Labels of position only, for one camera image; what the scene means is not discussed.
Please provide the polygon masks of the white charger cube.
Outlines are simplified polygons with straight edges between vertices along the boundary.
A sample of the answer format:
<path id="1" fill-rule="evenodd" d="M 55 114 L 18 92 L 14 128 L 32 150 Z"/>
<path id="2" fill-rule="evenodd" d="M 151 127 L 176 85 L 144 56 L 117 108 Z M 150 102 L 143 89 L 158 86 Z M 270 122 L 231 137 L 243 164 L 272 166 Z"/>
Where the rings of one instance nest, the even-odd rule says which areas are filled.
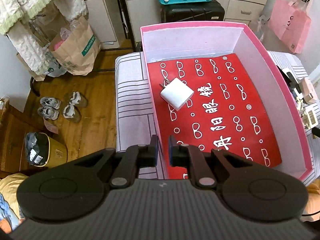
<path id="1" fill-rule="evenodd" d="M 180 110 L 193 96 L 194 91 L 180 79 L 174 78 L 160 92 L 160 96 L 175 110 Z"/>

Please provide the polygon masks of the pink cardboard box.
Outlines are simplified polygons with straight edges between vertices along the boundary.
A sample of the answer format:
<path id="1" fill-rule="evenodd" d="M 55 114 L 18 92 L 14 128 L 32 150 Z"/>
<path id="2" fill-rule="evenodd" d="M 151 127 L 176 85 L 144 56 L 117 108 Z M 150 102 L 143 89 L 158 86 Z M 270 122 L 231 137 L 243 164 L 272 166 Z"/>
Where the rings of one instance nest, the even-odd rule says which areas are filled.
<path id="1" fill-rule="evenodd" d="M 312 170 L 296 102 L 248 26 L 176 22 L 141 27 L 156 130 L 204 152 L 227 150 L 300 180 Z"/>

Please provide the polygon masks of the black battery charger cradle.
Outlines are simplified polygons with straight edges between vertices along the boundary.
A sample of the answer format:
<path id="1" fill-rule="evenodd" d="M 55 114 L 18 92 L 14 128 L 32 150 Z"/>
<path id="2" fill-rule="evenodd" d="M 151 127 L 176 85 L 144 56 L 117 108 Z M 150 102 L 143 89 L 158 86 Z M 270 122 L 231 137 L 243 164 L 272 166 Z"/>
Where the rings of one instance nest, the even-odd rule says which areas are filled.
<path id="1" fill-rule="evenodd" d="M 289 87 L 289 89 L 294 89 L 294 88 L 299 89 L 298 82 L 295 79 L 291 70 L 289 70 L 289 68 L 281 69 L 279 66 L 277 66 L 277 68 L 279 69 L 279 71 L 280 71 L 283 79 L 285 80 L 287 86 Z"/>

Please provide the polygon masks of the cream hair claw clip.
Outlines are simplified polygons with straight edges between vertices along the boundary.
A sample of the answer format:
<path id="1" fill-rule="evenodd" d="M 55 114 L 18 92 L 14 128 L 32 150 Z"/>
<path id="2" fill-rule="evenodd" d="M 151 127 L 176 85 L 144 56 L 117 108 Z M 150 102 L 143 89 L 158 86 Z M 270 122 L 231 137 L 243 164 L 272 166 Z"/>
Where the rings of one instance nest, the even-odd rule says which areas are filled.
<path id="1" fill-rule="evenodd" d="M 311 105 L 305 105 L 299 111 L 300 118 L 302 120 L 302 123 L 305 129 L 310 130 L 319 124 L 318 118 L 317 118 L 317 111 L 318 111 L 317 103 L 313 103 Z"/>

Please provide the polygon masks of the pink round label printer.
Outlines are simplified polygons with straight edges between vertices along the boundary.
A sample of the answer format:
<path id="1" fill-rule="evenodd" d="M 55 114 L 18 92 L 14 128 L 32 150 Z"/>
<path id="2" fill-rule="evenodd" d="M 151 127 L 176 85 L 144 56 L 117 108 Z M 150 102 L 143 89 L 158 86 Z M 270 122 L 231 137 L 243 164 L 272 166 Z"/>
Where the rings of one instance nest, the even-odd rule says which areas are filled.
<path id="1" fill-rule="evenodd" d="M 299 87 L 306 103 L 313 104 L 318 102 L 318 96 L 309 77 L 300 79 Z"/>

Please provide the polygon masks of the red printed paper bag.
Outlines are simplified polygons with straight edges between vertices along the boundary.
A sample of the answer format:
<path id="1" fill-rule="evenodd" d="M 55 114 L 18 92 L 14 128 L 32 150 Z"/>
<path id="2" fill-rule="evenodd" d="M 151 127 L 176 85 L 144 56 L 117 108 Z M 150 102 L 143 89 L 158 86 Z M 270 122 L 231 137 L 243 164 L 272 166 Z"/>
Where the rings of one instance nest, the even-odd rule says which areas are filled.
<path id="1" fill-rule="evenodd" d="M 203 152 L 227 150 L 267 167 L 282 162 L 261 98 L 236 54 L 148 63 L 159 137 L 169 164 L 169 137 Z M 175 110 L 160 92 L 174 78 L 194 94 Z"/>

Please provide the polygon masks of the brown white slipper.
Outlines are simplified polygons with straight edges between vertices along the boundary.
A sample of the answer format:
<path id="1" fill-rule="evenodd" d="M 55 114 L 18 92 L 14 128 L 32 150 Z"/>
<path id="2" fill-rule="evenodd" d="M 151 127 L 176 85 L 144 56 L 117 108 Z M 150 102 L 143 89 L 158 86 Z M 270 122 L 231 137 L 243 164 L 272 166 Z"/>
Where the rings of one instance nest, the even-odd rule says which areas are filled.
<path id="1" fill-rule="evenodd" d="M 64 96 L 64 100 L 68 104 L 76 107 L 87 107 L 88 105 L 88 100 L 79 91 L 66 93 Z"/>
<path id="2" fill-rule="evenodd" d="M 73 105 L 65 105 L 62 108 L 62 115 L 65 119 L 67 119 L 68 121 L 74 122 L 74 123 L 79 123 L 81 120 L 81 114 L 78 111 L 78 109 L 73 106 Z"/>

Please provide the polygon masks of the yellow waste bin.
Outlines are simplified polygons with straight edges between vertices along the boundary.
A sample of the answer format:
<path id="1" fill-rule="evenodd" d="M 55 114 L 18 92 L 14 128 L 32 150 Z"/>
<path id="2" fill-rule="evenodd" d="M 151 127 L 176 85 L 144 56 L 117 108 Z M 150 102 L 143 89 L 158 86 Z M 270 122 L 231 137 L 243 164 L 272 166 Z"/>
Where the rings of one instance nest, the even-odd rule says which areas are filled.
<path id="1" fill-rule="evenodd" d="M 45 133 L 30 132 L 24 138 L 26 161 L 35 167 L 56 167 L 67 163 L 67 148 Z"/>

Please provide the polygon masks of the grey white sneaker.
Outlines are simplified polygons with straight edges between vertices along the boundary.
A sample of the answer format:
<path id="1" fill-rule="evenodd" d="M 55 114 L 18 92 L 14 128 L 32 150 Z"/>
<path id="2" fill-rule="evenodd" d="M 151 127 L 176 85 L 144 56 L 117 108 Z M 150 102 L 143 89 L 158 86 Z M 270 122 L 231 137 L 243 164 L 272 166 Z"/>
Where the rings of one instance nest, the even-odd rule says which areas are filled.
<path id="1" fill-rule="evenodd" d="M 59 111 L 50 106 L 42 106 L 37 112 L 41 117 L 49 120 L 56 120 L 59 117 Z"/>
<path id="2" fill-rule="evenodd" d="M 42 97 L 40 99 L 40 104 L 43 107 L 52 107 L 53 109 L 59 109 L 60 105 L 61 105 L 61 101 L 57 98 L 53 98 L 53 97 Z"/>

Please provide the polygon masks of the brown paper bag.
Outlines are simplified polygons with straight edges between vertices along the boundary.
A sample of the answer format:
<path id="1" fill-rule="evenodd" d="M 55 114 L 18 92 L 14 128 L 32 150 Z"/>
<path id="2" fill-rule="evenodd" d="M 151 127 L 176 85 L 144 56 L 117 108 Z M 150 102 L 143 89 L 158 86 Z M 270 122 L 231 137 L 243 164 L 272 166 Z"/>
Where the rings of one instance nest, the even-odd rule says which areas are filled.
<path id="1" fill-rule="evenodd" d="M 81 16 L 61 28 L 51 41 L 49 51 L 67 72 L 87 75 L 93 70 L 100 47 L 88 21 Z"/>

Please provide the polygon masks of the black clothes rack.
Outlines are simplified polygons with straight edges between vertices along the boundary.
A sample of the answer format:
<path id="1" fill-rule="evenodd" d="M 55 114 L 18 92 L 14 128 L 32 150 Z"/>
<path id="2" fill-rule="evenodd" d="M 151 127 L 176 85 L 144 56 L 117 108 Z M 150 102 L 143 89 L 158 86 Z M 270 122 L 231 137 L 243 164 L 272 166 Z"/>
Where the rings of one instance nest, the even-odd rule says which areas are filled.
<path id="1" fill-rule="evenodd" d="M 131 26 L 129 10 L 127 8 L 126 0 L 117 0 L 117 3 L 118 3 L 118 9 L 120 12 L 121 24 L 125 34 L 125 38 L 130 40 L 131 48 L 133 52 L 136 52 L 137 51 L 136 42 L 135 42 L 135 37 L 134 37 L 134 33 Z"/>

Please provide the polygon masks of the black suitcase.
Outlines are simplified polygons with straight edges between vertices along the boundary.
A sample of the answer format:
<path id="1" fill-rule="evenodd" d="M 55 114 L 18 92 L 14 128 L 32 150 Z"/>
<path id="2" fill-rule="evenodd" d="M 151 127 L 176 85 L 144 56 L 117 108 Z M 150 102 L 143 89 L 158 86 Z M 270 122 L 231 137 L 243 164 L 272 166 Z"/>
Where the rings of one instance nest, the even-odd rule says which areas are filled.
<path id="1" fill-rule="evenodd" d="M 223 21 L 225 10 L 222 5 L 210 2 L 179 3 L 161 6 L 161 22 Z"/>

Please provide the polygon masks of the beige wardrobe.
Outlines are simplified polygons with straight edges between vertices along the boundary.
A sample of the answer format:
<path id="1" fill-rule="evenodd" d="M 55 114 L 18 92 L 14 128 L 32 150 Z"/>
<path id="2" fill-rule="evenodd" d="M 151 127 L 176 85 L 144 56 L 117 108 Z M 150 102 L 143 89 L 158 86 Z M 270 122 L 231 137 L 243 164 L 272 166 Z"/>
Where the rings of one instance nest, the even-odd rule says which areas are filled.
<path id="1" fill-rule="evenodd" d="M 231 21 L 249 24 L 262 12 L 267 0 L 85 0 L 89 22 L 102 43 L 114 40 L 115 32 L 128 31 L 141 41 L 140 28 L 176 21 Z"/>

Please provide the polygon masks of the pink shopping bag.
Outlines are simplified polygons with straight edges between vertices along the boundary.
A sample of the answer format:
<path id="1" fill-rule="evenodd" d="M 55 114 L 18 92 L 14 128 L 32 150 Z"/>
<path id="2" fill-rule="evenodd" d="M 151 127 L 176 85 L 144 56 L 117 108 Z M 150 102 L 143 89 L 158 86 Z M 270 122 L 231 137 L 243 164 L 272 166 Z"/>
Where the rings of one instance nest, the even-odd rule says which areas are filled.
<path id="1" fill-rule="evenodd" d="M 303 51 L 310 26 L 313 0 L 276 0 L 268 27 L 294 54 Z"/>

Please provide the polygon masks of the cream knitted cardigan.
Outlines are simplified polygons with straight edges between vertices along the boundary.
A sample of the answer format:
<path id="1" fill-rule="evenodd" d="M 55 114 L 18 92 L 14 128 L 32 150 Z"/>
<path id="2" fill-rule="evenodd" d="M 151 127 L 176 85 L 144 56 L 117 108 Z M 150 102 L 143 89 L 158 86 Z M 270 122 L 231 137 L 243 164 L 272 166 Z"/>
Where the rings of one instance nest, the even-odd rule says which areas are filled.
<path id="1" fill-rule="evenodd" d="M 69 22 L 87 14 L 84 0 L 1 0 L 1 34 L 9 38 L 36 75 L 48 72 L 50 57 L 33 35 L 29 21 L 40 15 L 55 17 L 49 11 L 51 5 Z"/>

